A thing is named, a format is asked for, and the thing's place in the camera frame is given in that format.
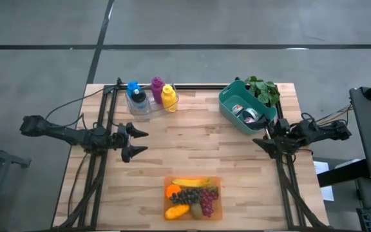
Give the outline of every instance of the banana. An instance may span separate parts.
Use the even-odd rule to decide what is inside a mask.
[[[210,180],[208,178],[196,179],[196,180],[174,179],[171,182],[173,184],[177,184],[177,185],[182,186],[182,187],[192,187],[192,188],[206,187],[210,184]]]

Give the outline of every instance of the teal basket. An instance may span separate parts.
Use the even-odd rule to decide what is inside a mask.
[[[265,115],[268,119],[273,120],[277,115],[275,107],[268,108],[266,105],[261,103],[253,94],[245,89],[245,83],[243,81],[234,81],[225,87],[218,96],[220,112],[221,114],[233,123],[242,133],[246,135],[252,135],[258,130],[252,130],[248,128],[244,122],[236,117],[232,112],[231,108],[239,104],[244,109],[252,108],[257,111],[260,115]]]

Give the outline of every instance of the plastic tray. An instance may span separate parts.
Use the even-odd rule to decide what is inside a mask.
[[[166,84],[169,84],[173,87],[173,89],[176,93],[176,104],[178,104],[178,101],[180,100],[180,97],[178,96],[178,92],[175,88],[175,85],[173,83],[166,83]],[[126,93],[126,100],[127,100],[128,110],[132,115],[139,116],[139,117],[156,117],[156,116],[165,115],[167,113],[174,113],[174,112],[166,111],[166,109],[164,109],[162,104],[158,104],[154,100],[153,93],[151,92],[151,85],[142,86],[141,88],[147,94],[147,99],[149,101],[149,107],[147,107],[146,110],[139,110],[138,108],[136,108],[133,105],[131,99],[128,97],[128,93]]]
[[[204,216],[202,219],[199,220],[212,220],[212,221],[218,221],[223,219],[223,210],[222,210],[222,194],[221,194],[221,180],[219,177],[166,177],[164,179],[164,190],[163,190],[163,203],[164,203],[164,211],[162,216],[164,217],[164,220],[166,221],[177,221],[177,220],[198,220],[193,218],[191,215],[191,212],[187,212],[186,214],[182,215],[181,217],[174,219],[174,220],[167,220],[164,216],[164,213],[167,211],[167,209],[175,206],[170,199],[166,197],[166,188],[168,185],[171,184],[171,181],[174,179],[202,179],[202,178],[210,178],[210,185],[208,187],[218,187],[218,199],[213,201],[213,214],[211,214],[211,217],[206,217]]]
[[[231,84],[225,87],[220,92],[218,100],[221,114],[246,135],[252,135],[258,130],[248,128],[241,118],[236,117],[232,113],[231,109],[236,104],[242,105],[244,109],[252,108],[260,115],[265,114],[269,120],[274,120],[277,115],[276,108],[268,108],[266,105],[261,103],[255,96],[245,89],[245,84],[243,81],[233,81]]]

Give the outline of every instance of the concrete floor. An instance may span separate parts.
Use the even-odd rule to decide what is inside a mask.
[[[0,0],[0,44],[96,44],[107,0]],[[371,1],[116,0],[105,44],[371,44]],[[46,115],[82,96],[93,50],[0,50],[0,148],[32,158],[13,167],[0,201],[0,230],[47,229],[70,146],[21,136],[24,115]],[[371,50],[102,51],[94,83],[230,82],[257,75],[294,82],[302,111],[321,117],[348,104],[348,90],[371,85]],[[80,103],[50,118],[74,121]],[[317,159],[364,157],[354,116],[350,139],[313,144]],[[353,184],[335,186],[330,224],[359,229]]]

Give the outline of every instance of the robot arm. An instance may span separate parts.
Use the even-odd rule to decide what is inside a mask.
[[[70,145],[80,145],[85,152],[91,153],[98,149],[122,148],[121,157],[129,162],[132,157],[148,149],[146,146],[132,146],[130,137],[148,136],[148,133],[135,129],[132,123],[126,126],[119,124],[116,133],[108,132],[104,127],[97,126],[90,130],[74,130],[48,122],[40,115],[25,116],[20,127],[21,134],[29,137],[49,136],[63,140]]]
[[[287,119],[278,119],[277,123],[270,122],[265,128],[269,135],[263,139],[252,141],[265,150],[270,158],[277,155],[295,153],[302,146],[325,139],[346,140],[351,136],[343,121],[334,121],[324,126],[318,126],[310,119],[303,119],[299,123],[289,125]]]

